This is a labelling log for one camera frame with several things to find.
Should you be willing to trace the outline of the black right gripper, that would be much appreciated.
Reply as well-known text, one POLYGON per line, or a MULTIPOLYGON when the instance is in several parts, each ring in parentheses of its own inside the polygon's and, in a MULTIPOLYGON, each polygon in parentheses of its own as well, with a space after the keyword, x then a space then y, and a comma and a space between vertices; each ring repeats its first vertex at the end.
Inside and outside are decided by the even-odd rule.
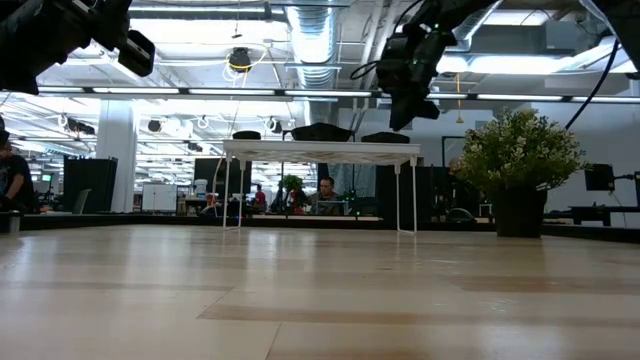
POLYGON ((392 96, 389 126, 393 131, 404 128, 419 111, 421 118, 438 119, 438 106, 423 99, 431 92, 429 86, 438 75, 441 57, 452 45, 452 31, 438 26, 426 30, 406 24, 387 39, 376 76, 379 88, 392 96))

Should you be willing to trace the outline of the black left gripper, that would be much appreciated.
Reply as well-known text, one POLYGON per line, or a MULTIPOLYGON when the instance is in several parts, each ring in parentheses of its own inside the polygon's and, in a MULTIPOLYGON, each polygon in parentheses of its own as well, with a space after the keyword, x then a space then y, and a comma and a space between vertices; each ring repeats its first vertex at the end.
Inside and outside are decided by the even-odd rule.
POLYGON ((126 41, 131 0, 80 0, 87 6, 86 29, 89 36, 107 50, 126 41))

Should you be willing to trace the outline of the black leaf-shaped mini plate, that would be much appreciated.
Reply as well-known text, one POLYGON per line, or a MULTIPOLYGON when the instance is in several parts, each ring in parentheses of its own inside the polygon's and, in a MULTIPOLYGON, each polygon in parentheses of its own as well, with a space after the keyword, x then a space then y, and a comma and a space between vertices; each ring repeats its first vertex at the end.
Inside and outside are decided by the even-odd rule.
POLYGON ((377 132, 361 137, 363 143, 392 143, 392 144, 409 144, 410 138, 394 132, 377 132))

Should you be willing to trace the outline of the black wavy square mini plate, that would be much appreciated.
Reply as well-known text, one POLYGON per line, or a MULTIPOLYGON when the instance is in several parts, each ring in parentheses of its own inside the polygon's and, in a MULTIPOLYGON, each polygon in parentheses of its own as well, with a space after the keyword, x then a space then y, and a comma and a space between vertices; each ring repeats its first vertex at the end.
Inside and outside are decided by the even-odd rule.
POLYGON ((291 135, 296 141, 347 142, 352 137, 352 132, 328 123, 314 123, 296 127, 291 135))

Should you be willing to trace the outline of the long ceiling light bar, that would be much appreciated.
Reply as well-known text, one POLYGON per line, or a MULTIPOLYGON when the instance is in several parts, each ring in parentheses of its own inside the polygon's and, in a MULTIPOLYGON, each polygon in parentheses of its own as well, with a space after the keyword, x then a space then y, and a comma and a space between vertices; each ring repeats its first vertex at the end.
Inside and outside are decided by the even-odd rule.
MULTIPOLYGON (((172 88, 172 87, 72 87, 41 86, 41 96, 64 97, 117 97, 131 99, 227 99, 243 98, 292 98, 292 99, 382 99, 390 101, 391 96, 381 91, 366 90, 311 90, 311 89, 268 89, 268 88, 172 88)), ((456 101, 499 101, 499 102, 559 102, 582 103, 587 96, 574 95, 532 95, 495 93, 434 92, 429 100, 456 101)))

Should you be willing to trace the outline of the white lattice shelf rack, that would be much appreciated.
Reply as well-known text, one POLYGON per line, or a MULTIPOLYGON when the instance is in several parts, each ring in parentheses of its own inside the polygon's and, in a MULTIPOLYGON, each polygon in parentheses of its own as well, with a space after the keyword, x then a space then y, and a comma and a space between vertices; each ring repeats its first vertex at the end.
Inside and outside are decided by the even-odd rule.
POLYGON ((226 139, 222 141, 222 146, 228 162, 233 158, 239 160, 242 179, 247 161, 393 165, 396 176, 397 231, 410 235, 415 235, 418 231, 416 167, 421 152, 419 144, 226 139), (412 230, 402 229, 400 220, 400 174, 405 162, 410 163, 412 170, 412 230))

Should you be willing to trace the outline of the green artificial potted plant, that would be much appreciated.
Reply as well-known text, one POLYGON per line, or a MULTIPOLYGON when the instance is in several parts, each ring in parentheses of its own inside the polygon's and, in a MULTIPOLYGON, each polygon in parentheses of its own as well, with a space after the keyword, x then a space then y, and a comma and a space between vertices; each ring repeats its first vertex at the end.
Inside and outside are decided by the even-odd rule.
POLYGON ((588 167, 575 135, 535 109, 505 109, 466 132, 453 174, 492 204, 500 237, 538 238, 548 192, 588 167))

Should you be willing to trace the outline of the white pillar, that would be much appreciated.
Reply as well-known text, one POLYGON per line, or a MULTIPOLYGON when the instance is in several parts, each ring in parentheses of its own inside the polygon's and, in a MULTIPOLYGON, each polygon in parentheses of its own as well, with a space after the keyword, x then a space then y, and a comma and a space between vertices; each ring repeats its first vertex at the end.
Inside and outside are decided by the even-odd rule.
POLYGON ((96 157, 117 160, 111 211, 129 213, 133 210, 139 118, 132 101, 102 100, 100 105, 96 157))

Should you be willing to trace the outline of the grey laptop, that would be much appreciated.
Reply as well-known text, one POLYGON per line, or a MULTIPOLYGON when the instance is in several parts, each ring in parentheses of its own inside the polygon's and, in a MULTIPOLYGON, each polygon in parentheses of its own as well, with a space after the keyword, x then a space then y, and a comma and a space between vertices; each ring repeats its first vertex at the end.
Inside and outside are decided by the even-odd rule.
POLYGON ((340 200, 320 200, 315 205, 315 213, 322 216, 343 216, 347 203, 340 200))

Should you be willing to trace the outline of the black partition cabinet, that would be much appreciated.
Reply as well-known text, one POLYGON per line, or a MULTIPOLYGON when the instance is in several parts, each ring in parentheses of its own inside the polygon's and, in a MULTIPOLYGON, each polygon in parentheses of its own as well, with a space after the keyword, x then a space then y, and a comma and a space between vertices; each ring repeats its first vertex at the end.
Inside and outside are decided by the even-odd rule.
POLYGON ((62 204, 75 214, 111 211, 118 160, 65 158, 62 204))

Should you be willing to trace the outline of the white cabinet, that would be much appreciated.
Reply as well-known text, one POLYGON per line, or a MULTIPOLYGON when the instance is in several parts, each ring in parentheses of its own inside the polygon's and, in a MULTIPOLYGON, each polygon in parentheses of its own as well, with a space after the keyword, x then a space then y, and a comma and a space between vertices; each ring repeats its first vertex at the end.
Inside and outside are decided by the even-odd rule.
POLYGON ((142 212, 175 213, 177 208, 177 186, 175 184, 143 185, 142 212))

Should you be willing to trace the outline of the black background panel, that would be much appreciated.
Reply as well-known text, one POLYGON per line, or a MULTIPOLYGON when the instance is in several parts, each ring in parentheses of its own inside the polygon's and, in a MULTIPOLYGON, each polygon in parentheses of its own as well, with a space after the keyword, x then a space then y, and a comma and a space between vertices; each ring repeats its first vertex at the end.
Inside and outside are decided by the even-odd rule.
POLYGON ((230 197, 236 194, 243 194, 245 199, 251 192, 251 170, 252 163, 245 163, 244 177, 241 177, 240 162, 234 158, 230 167, 227 167, 225 159, 220 158, 198 158, 195 160, 195 180, 206 180, 206 190, 214 193, 217 202, 222 202, 226 195, 226 172, 229 172, 230 197))

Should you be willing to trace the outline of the black monitor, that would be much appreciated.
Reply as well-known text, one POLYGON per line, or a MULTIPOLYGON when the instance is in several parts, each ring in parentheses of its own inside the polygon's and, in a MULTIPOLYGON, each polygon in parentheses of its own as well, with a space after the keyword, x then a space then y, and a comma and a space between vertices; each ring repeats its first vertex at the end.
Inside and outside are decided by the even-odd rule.
POLYGON ((587 191, 614 191, 615 175, 610 164, 591 164, 584 170, 587 191))

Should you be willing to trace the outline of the grey cylindrical cup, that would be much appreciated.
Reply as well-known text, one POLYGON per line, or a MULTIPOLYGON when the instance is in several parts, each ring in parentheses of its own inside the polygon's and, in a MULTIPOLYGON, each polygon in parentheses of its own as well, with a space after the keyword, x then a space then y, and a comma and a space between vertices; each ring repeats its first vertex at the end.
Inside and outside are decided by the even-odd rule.
POLYGON ((17 210, 0 211, 0 234, 10 234, 20 231, 23 214, 17 210))

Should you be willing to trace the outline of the silver spiral ceiling duct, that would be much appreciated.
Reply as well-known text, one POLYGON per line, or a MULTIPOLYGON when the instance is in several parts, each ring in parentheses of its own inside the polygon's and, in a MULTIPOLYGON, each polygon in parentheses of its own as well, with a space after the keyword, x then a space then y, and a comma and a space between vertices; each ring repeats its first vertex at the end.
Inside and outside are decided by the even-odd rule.
POLYGON ((335 84, 336 71, 329 67, 336 59, 338 12, 330 7, 289 7, 291 46, 298 82, 305 89, 328 89, 335 84))

